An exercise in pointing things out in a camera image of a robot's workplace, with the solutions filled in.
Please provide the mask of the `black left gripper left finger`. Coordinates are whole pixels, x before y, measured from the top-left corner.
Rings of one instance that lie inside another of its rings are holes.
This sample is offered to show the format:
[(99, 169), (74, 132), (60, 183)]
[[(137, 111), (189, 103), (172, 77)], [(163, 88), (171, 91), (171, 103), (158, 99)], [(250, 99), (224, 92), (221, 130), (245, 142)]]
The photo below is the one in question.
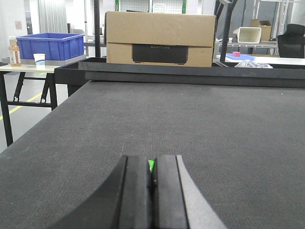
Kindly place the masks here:
[(122, 156), (106, 180), (52, 229), (149, 229), (151, 173), (143, 156)]

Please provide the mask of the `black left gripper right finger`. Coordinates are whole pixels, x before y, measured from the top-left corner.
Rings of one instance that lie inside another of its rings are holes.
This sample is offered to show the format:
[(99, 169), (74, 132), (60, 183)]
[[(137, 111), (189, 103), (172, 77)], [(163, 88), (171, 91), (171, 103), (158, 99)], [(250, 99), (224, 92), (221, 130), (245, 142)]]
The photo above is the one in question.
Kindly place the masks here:
[(225, 229), (188, 173), (181, 155), (155, 159), (152, 172), (154, 229)]

